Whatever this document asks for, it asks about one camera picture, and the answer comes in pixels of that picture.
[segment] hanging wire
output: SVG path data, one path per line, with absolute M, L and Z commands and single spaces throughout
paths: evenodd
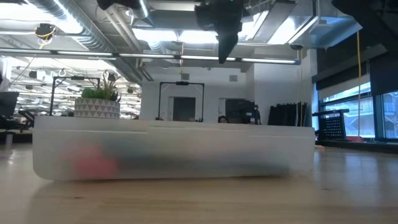
M 55 31 L 55 29 L 54 29 L 53 31 L 51 31 L 50 33 L 48 33 L 48 34 L 43 35 L 43 37 L 45 37 L 45 40 L 44 40 L 43 44 L 40 45 L 40 47 L 39 47 L 40 50 L 42 50 L 43 47 L 44 47 L 45 45 L 47 45 L 47 44 L 46 44 L 46 43 L 47 43 L 47 39 L 51 36 L 51 34 L 54 33 L 54 31 Z M 20 77 L 26 72 L 26 70 L 30 67 L 30 65 L 32 64 L 32 62 L 35 60 L 36 56 L 37 56 L 37 54 L 35 54 L 35 55 L 33 56 L 32 60 L 30 60 L 30 62 L 29 62 L 29 63 L 27 64 L 27 66 L 23 69 L 23 71 L 22 71 L 13 81 L 9 82 L 8 85 L 7 85 L 6 87 L 3 88 L 3 90 L 5 90 L 6 88 L 9 88 L 12 84 L 14 84 L 16 81 L 18 81 L 18 80 L 20 79 Z
M 303 61 L 303 49 L 301 51 L 301 58 L 300 60 Z M 300 80 L 300 107 L 301 107 L 301 118 L 300 118 L 300 127 L 303 126 L 303 65 L 301 67 L 301 80 Z
M 358 51 L 358 137 L 361 134 L 361 76 L 362 76 L 362 68 L 361 68 L 361 43 L 359 38 L 359 31 L 356 32 L 356 48 Z

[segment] door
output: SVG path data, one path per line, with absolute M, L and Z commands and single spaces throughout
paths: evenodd
M 196 98 L 174 97 L 173 121 L 195 121 Z

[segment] fluorescent light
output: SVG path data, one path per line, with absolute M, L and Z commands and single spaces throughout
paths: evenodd
M 218 60 L 218 57 L 214 56 L 196 56 L 196 55 L 181 55 L 181 59 L 194 59 L 194 60 Z M 234 57 L 226 58 L 227 61 L 233 62 L 236 60 Z
M 107 58 L 107 57 L 88 57 L 89 60 L 117 60 L 117 58 Z
M 218 57 L 212 57 L 212 56 L 194 56 L 194 55 L 181 55 L 181 59 L 218 60 Z
M 79 87 L 76 87 L 76 86 L 68 86 L 67 88 L 71 89 L 73 91 L 81 91 L 81 89 Z
M 31 49 L 5 49 L 0 48 L 0 52 L 21 53 L 21 54 L 51 54 L 49 50 L 31 50 Z
M 82 55 L 82 56 L 112 56 L 112 53 L 102 52 L 69 52 L 69 51 L 58 51 L 60 55 Z
M 30 4 L 0 3 L 0 19 L 50 22 L 53 16 Z
M 20 95 L 25 96 L 51 96 L 51 93 L 28 93 L 28 92 L 19 92 Z M 54 96 L 75 96 L 81 97 L 81 94 L 64 94 L 64 93 L 54 93 Z
M 298 33 L 296 33 L 290 40 L 289 43 L 295 42 L 301 35 L 305 33 L 316 21 L 318 20 L 318 16 L 315 16 L 303 29 L 301 29 Z
M 269 11 L 264 11 L 262 12 L 257 20 L 256 20 L 256 15 L 253 16 L 253 19 L 255 20 L 255 24 L 253 26 L 253 28 L 251 29 L 250 32 L 248 32 L 247 36 L 246 36 L 246 40 L 251 40 L 253 39 L 253 37 L 257 34 L 257 32 L 259 31 L 261 25 L 264 23 L 265 19 L 268 16 Z
M 56 82 L 57 82 L 57 83 L 61 83 L 61 82 L 62 82 L 63 85 L 70 85 L 70 83 L 68 83 L 68 82 L 66 82 L 66 81 L 62 81 L 61 79 L 57 79 Z
M 182 32 L 179 41 L 188 44 L 217 44 L 216 36 L 214 31 L 186 30 Z
M 177 35 L 172 30 L 133 29 L 132 31 L 137 39 L 146 42 L 177 41 Z
M 159 55 L 159 54 L 119 54 L 120 57 L 135 57 L 135 58 L 161 58 L 174 59 L 174 55 Z
M 281 64 L 296 64 L 295 60 L 280 60 L 280 59 L 267 59 L 267 58 L 242 58 L 242 62 L 253 63 L 281 63 Z

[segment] table surface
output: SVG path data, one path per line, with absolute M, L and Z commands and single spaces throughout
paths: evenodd
M 0 223 L 398 223 L 398 156 L 327 148 L 305 177 L 53 182 L 0 149 Z

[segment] yellow cable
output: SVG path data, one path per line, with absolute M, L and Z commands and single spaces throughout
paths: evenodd
M 360 45 L 360 39 L 359 39 L 359 31 L 356 32 L 356 47 L 358 50 L 358 71 L 359 71 L 359 77 L 358 77 L 358 137 L 360 137 L 360 132 L 361 132 L 361 75 L 362 75 L 362 68 L 361 68 L 361 45 Z
M 44 34 L 44 35 L 36 34 L 36 36 L 37 37 L 48 37 L 49 35 L 53 34 L 54 32 L 55 32 L 55 28 L 51 32 L 49 32 L 48 34 Z
M 303 62 L 303 49 L 301 51 L 301 61 Z M 300 127 L 303 126 L 303 65 L 301 66 L 301 82 L 300 82 L 300 107 L 301 107 L 301 113 L 300 113 Z

